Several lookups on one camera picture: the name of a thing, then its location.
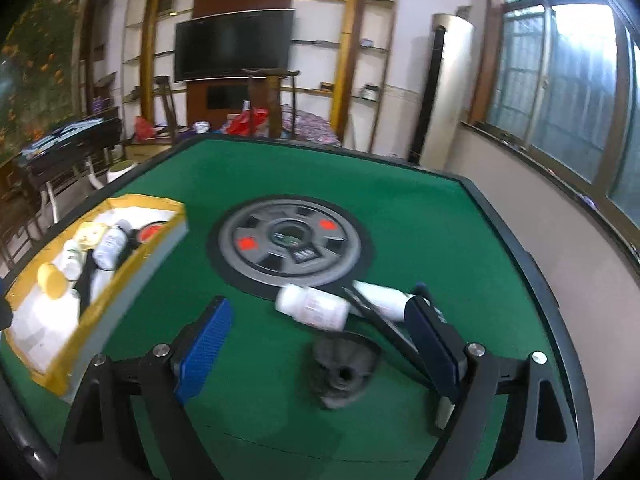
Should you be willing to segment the black side table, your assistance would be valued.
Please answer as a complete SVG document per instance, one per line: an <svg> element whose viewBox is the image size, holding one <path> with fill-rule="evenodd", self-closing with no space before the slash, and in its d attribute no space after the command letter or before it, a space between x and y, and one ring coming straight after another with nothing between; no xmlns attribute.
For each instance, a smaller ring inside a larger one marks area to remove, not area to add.
<svg viewBox="0 0 640 480"><path fill-rule="evenodd" d="M18 153L17 166L25 171L29 182L40 193L41 208L50 204L54 223L60 220L54 180L69 171L77 174L82 162L92 169L92 156L114 148L121 134L122 121L117 115L85 118L46 134Z"/></svg>

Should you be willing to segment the window with metal grille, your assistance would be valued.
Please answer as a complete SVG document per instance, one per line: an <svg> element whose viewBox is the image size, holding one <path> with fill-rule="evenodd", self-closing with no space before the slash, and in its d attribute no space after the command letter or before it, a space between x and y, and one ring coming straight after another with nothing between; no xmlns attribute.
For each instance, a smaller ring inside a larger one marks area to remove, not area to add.
<svg viewBox="0 0 640 480"><path fill-rule="evenodd" d="M616 101L616 19L606 0L504 0L487 123L594 183Z"/></svg>

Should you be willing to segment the yellow cylinder cap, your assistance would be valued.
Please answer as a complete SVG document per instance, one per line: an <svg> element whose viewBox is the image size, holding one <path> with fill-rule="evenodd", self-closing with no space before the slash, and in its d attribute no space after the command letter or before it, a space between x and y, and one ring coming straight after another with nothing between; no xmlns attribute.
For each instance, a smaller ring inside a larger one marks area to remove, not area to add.
<svg viewBox="0 0 640 480"><path fill-rule="evenodd" d="M62 298L68 289L65 275L52 262L43 263L38 268L37 283L42 292L51 300Z"/></svg>

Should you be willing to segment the red plastic bag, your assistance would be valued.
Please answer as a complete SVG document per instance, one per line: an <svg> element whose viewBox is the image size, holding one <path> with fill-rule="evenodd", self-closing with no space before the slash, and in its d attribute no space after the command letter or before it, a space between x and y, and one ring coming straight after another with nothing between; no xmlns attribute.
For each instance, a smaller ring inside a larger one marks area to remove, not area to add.
<svg viewBox="0 0 640 480"><path fill-rule="evenodd" d="M269 136L269 112L262 107L243 110L229 119L222 131L230 136Z"/></svg>

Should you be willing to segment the flower wall mural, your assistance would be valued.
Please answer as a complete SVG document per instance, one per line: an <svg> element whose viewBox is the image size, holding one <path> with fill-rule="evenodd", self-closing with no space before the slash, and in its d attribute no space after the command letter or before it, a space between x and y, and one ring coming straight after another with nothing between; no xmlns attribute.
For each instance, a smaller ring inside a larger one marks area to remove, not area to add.
<svg viewBox="0 0 640 480"><path fill-rule="evenodd" d="M86 0L30 0L1 44L1 159L79 114Z"/></svg>

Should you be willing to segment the white standing air conditioner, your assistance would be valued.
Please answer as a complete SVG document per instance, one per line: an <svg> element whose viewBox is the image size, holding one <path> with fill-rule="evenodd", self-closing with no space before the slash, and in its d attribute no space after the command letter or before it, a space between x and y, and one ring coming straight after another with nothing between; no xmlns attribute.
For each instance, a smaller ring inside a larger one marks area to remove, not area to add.
<svg viewBox="0 0 640 480"><path fill-rule="evenodd" d="M468 84L473 25L451 14L434 14L430 56L422 103L407 160L431 170L443 170L462 113Z"/></svg>

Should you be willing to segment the black plastic fan part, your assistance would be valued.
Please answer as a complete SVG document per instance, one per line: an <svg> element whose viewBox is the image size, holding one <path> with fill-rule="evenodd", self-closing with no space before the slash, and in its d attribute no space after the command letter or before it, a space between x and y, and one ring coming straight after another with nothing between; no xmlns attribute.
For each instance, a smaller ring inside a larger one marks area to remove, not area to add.
<svg viewBox="0 0 640 480"><path fill-rule="evenodd" d="M378 370L382 348L351 332L326 332L310 346L306 377L310 391L325 410L356 402Z"/></svg>

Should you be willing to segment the black marker pen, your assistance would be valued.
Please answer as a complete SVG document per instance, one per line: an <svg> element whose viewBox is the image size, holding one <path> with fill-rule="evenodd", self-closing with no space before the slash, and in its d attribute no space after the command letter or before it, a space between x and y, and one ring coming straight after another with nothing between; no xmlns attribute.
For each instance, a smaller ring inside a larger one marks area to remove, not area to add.
<svg viewBox="0 0 640 480"><path fill-rule="evenodd" d="M78 318L81 318L91 304L92 283L96 274L96 260L93 258L93 249L88 249L84 266L79 278L74 285L74 291L78 296Z"/></svg>

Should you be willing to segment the white bottle with label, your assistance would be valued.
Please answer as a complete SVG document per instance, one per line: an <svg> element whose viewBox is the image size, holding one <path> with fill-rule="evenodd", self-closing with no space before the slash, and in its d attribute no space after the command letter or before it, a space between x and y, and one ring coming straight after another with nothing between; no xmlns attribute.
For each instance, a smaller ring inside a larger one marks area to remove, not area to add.
<svg viewBox="0 0 640 480"><path fill-rule="evenodd" d="M278 312L300 324L331 332L344 330L350 312L350 303L345 299L294 284L280 288L274 305Z"/></svg>

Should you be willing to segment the black television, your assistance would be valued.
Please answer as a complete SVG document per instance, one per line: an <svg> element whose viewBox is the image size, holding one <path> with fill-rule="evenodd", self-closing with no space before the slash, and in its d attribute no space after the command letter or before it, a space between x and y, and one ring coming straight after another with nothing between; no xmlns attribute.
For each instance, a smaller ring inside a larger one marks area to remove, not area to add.
<svg viewBox="0 0 640 480"><path fill-rule="evenodd" d="M239 77L247 70L285 70L295 11L219 13L176 26L176 81Z"/></svg>

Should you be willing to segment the small white bottle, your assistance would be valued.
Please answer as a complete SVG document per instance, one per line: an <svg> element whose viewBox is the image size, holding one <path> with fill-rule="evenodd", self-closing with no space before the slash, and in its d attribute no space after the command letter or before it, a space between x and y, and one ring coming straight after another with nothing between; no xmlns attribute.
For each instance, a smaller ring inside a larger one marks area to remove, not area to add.
<svg viewBox="0 0 640 480"><path fill-rule="evenodd" d="M120 255L127 248L130 223L125 219L118 220L104 233L96 248L93 249L93 261L103 271L114 271L117 268Z"/></svg>

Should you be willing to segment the yellow rimmed white tray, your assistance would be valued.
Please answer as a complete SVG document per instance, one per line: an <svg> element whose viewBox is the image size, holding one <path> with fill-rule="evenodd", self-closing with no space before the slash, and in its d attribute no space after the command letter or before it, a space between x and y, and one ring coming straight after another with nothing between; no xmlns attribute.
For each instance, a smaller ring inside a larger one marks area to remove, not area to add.
<svg viewBox="0 0 640 480"><path fill-rule="evenodd" d="M189 231L166 197L108 198L62 229L18 274L4 333L32 381L70 402L155 270Z"/></svg>

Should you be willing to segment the wooden chair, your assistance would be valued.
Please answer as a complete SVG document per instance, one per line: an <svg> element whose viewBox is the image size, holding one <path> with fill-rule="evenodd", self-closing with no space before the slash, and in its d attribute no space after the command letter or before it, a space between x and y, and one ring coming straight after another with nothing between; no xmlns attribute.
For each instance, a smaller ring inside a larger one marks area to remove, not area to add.
<svg viewBox="0 0 640 480"><path fill-rule="evenodd" d="M244 68L243 74L248 80L248 90L252 91L254 82L263 79L267 86L267 110L269 113L269 139L280 139L282 136L282 106L281 106L281 80L288 78L292 84L292 104L291 104L291 128L288 130L292 138L296 131L296 77L299 70L279 70L278 68L260 68L259 70L249 70Z"/></svg>

